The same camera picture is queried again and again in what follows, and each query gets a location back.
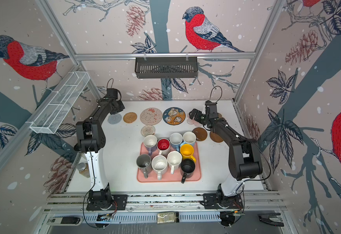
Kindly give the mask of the pink flower coaster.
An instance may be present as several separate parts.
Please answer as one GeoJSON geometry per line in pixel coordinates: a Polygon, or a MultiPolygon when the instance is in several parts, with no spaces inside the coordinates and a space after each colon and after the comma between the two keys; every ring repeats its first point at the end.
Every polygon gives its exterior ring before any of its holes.
{"type": "Polygon", "coordinates": [[[198,123],[198,122],[196,122],[190,118],[190,112],[188,112],[186,114],[186,117],[187,117],[187,124],[194,125],[195,127],[201,127],[202,126],[200,123],[198,123]]]}

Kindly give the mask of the blue cartoon round coaster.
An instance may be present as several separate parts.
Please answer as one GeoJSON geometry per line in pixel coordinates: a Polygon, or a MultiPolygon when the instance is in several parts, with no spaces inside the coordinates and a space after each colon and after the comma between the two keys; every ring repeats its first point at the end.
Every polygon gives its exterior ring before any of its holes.
{"type": "Polygon", "coordinates": [[[169,125],[179,125],[186,119],[184,110],[179,107],[170,107],[163,113],[163,120],[169,125]]]}

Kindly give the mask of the rattan round coaster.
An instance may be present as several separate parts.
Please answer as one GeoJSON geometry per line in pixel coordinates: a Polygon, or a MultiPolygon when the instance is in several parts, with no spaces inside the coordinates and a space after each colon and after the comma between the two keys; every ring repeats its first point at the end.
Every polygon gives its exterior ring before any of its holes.
{"type": "Polygon", "coordinates": [[[137,114],[134,112],[126,113],[123,117],[125,123],[133,123],[137,120],[137,114]]]}

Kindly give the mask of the beige woven round coaster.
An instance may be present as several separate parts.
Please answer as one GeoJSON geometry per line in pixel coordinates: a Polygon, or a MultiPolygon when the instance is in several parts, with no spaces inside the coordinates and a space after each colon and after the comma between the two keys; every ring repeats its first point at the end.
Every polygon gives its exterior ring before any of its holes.
{"type": "Polygon", "coordinates": [[[146,125],[141,129],[141,135],[146,137],[155,134],[155,127],[152,125],[146,125]]]}

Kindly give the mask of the pink bunny round coaster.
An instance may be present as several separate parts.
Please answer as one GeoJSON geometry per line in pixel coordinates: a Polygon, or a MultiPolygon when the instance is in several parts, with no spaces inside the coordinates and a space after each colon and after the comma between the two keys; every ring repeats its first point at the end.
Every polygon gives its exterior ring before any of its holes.
{"type": "Polygon", "coordinates": [[[163,120],[162,111],[154,107],[147,108],[140,114],[139,119],[145,125],[156,125],[163,120]]]}

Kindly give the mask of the yellow mug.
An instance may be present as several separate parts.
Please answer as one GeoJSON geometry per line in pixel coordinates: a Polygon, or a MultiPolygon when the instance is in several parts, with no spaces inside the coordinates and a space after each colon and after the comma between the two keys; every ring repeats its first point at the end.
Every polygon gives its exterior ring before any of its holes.
{"type": "Polygon", "coordinates": [[[197,162],[196,158],[194,157],[194,147],[190,144],[183,144],[180,147],[180,153],[182,155],[182,160],[192,160],[194,163],[197,162]]]}

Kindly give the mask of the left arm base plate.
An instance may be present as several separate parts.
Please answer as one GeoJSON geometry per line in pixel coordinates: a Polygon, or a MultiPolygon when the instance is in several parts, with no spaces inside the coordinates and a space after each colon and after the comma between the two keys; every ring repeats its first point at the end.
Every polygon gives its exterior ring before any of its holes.
{"type": "Polygon", "coordinates": [[[87,201],[86,210],[87,211],[110,211],[113,212],[115,210],[117,211],[123,211],[126,208],[127,204],[127,195],[111,195],[108,197],[108,201],[106,200],[97,200],[93,201],[89,199],[87,201]]]}

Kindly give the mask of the white mug front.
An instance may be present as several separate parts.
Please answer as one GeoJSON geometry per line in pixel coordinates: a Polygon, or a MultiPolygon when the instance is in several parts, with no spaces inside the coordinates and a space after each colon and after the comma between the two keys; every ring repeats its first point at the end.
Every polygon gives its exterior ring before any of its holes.
{"type": "Polygon", "coordinates": [[[163,155],[158,155],[152,159],[152,168],[157,175],[157,179],[161,180],[162,176],[168,170],[168,161],[167,158],[163,155]]]}

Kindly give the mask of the brown round wooden coaster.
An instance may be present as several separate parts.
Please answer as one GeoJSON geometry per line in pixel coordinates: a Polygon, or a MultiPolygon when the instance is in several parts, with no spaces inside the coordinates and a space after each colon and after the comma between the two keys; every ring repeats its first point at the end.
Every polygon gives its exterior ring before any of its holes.
{"type": "Polygon", "coordinates": [[[216,133],[210,132],[209,133],[210,139],[216,143],[221,143],[224,140],[216,133]]]}

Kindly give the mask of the grey mug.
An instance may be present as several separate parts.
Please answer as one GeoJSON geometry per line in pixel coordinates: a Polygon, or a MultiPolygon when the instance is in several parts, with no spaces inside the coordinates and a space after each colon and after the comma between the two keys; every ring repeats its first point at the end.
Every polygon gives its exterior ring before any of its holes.
{"type": "Polygon", "coordinates": [[[142,154],[138,156],[136,159],[136,165],[142,172],[145,179],[147,179],[149,177],[149,174],[153,171],[152,159],[147,154],[142,154]]]}

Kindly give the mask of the red interior white mug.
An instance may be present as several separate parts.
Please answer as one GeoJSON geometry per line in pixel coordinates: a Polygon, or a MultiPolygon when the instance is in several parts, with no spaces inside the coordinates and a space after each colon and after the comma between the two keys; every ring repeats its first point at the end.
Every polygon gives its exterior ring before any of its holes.
{"type": "Polygon", "coordinates": [[[168,156],[169,152],[170,152],[170,141],[166,138],[162,138],[157,142],[157,149],[159,150],[158,154],[159,155],[163,155],[165,157],[168,156]]]}

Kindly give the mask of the lavender mug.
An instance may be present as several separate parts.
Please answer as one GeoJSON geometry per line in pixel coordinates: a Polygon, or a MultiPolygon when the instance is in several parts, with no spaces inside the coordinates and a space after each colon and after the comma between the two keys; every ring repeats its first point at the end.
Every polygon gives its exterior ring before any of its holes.
{"type": "Polygon", "coordinates": [[[148,135],[143,140],[143,145],[146,148],[148,155],[151,156],[157,150],[158,139],[155,135],[148,135]]]}

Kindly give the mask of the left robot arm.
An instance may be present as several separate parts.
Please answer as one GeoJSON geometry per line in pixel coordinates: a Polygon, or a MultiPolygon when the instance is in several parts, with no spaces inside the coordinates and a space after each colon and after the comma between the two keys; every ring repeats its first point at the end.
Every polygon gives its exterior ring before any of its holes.
{"type": "Polygon", "coordinates": [[[86,156],[91,179],[88,204],[106,203],[110,206],[113,202],[104,173],[103,148],[106,137],[102,123],[108,115],[115,115],[124,109],[121,99],[105,96],[97,102],[97,107],[87,119],[76,124],[77,144],[74,148],[86,156]]]}

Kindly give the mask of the dark glossy round coaster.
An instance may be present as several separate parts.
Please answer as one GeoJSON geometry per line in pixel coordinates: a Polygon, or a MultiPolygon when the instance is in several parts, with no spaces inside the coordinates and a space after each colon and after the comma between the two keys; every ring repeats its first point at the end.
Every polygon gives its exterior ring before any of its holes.
{"type": "Polygon", "coordinates": [[[197,127],[192,130],[196,136],[196,141],[205,141],[207,139],[208,133],[206,129],[202,127],[197,127]]]}

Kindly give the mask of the grey woven round coaster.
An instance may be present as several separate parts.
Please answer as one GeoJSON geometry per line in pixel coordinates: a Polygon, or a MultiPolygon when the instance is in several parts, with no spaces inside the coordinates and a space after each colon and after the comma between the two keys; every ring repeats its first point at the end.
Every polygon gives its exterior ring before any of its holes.
{"type": "Polygon", "coordinates": [[[121,114],[114,114],[114,115],[110,115],[110,116],[108,117],[107,122],[108,122],[109,124],[114,125],[114,124],[120,123],[121,120],[122,120],[122,115],[121,115],[121,114]]]}

